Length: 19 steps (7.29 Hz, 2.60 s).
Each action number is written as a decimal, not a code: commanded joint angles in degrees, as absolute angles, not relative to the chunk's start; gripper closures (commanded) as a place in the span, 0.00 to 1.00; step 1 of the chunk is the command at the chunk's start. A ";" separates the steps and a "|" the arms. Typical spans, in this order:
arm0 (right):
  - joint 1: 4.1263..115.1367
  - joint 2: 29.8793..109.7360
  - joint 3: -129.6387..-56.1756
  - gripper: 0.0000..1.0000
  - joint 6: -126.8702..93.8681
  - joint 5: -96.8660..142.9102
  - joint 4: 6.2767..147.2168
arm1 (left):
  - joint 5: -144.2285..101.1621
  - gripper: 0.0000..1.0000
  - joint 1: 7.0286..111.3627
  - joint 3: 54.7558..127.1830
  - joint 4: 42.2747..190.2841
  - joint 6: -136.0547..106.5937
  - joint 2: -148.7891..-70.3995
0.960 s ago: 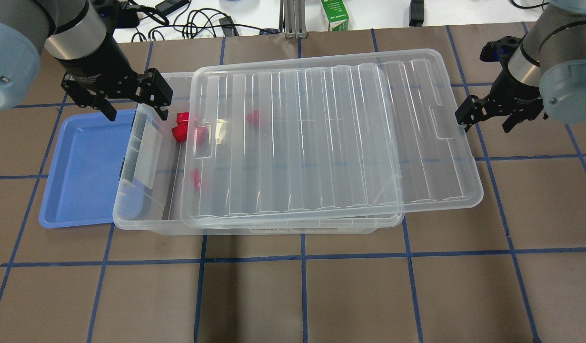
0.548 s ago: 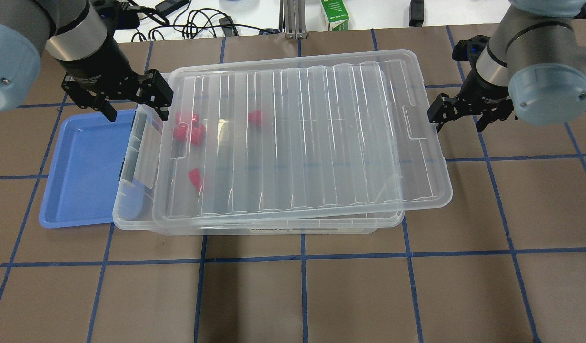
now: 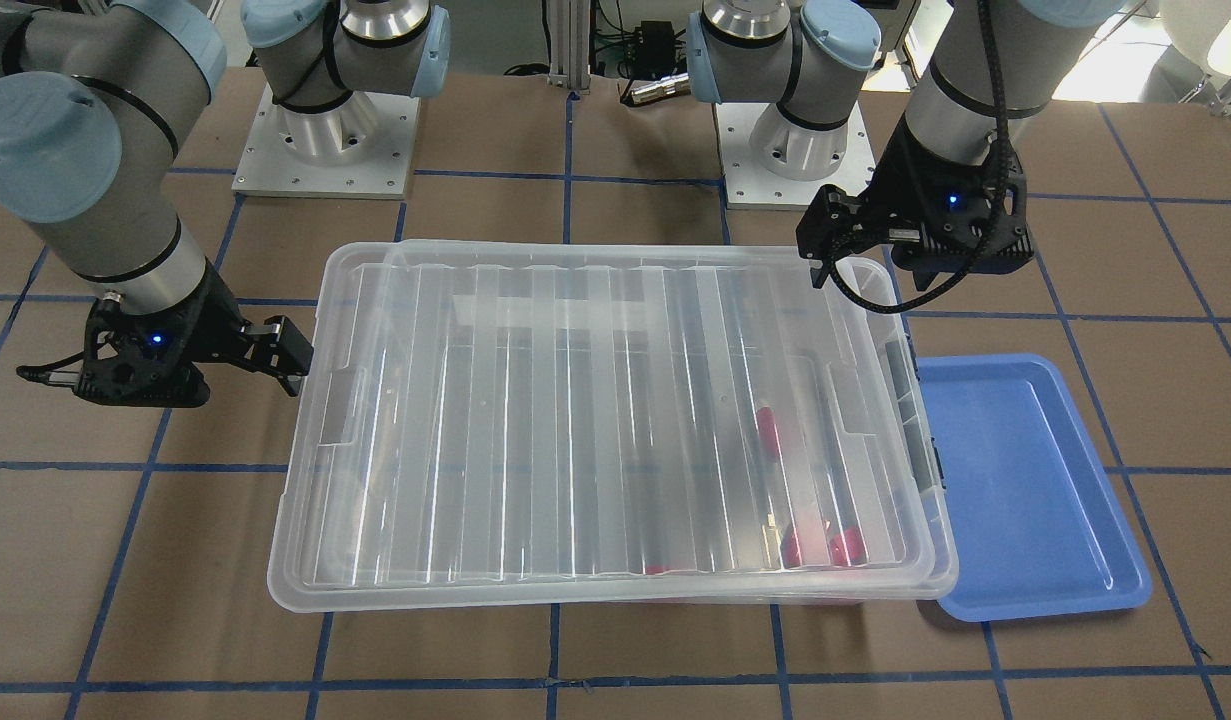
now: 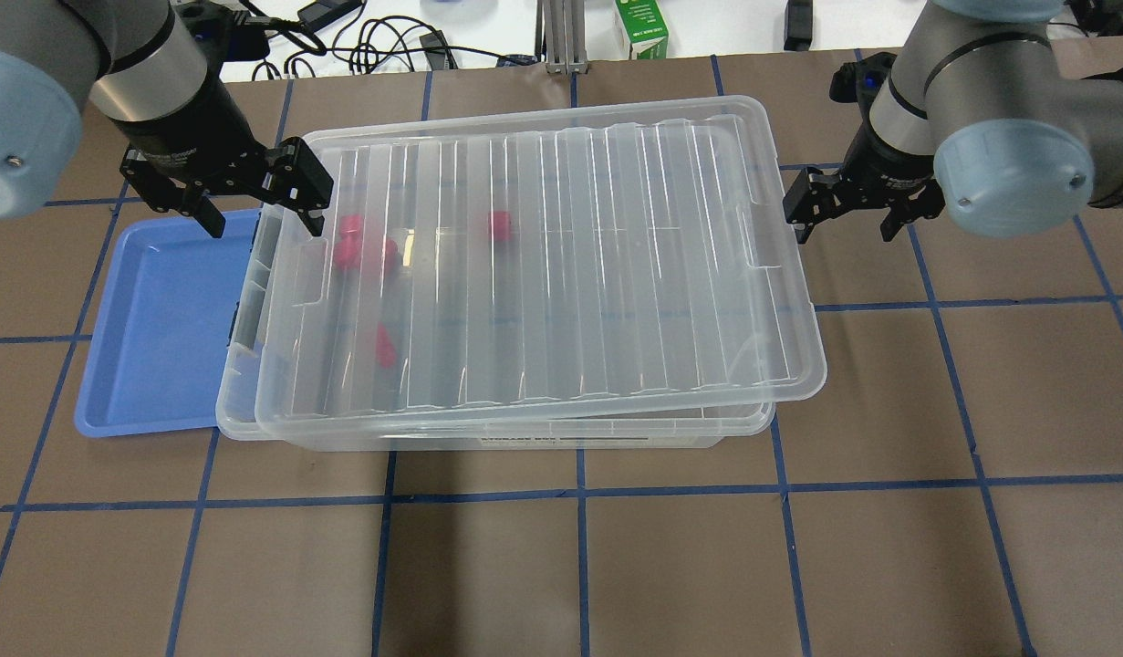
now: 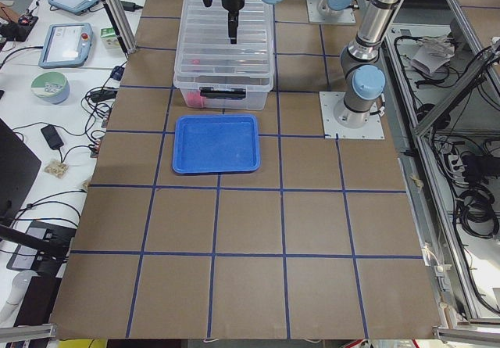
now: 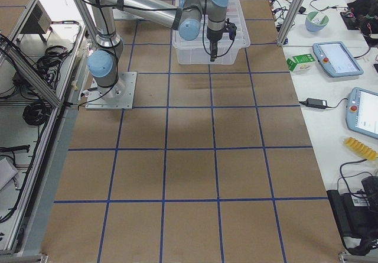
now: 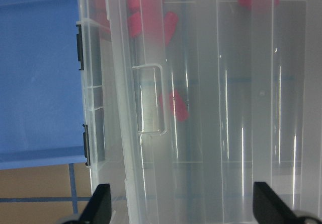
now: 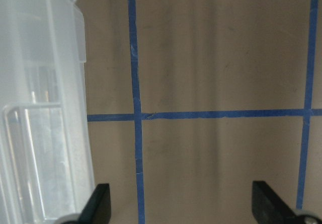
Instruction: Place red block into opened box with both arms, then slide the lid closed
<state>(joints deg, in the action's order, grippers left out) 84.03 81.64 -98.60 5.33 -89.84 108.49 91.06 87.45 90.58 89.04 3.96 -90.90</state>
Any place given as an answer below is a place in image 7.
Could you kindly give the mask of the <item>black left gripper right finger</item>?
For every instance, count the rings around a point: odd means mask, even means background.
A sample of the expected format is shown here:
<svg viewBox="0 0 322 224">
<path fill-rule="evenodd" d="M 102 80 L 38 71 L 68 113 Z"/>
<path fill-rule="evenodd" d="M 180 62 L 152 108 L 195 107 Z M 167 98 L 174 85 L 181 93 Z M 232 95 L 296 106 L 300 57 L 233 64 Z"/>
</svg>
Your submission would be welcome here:
<svg viewBox="0 0 322 224">
<path fill-rule="evenodd" d="M 258 223 L 303 223 L 266 182 L 254 182 L 253 215 Z"/>
</svg>

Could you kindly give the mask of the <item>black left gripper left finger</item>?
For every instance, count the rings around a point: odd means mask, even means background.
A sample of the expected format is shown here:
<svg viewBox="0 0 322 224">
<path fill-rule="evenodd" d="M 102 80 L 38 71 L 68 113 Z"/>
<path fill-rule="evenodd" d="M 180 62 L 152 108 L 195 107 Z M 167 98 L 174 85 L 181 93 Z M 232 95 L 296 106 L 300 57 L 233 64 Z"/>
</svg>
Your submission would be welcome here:
<svg viewBox="0 0 322 224">
<path fill-rule="evenodd" d="M 110 184 L 99 184 L 78 219 L 78 223 L 110 223 L 111 189 Z"/>
</svg>

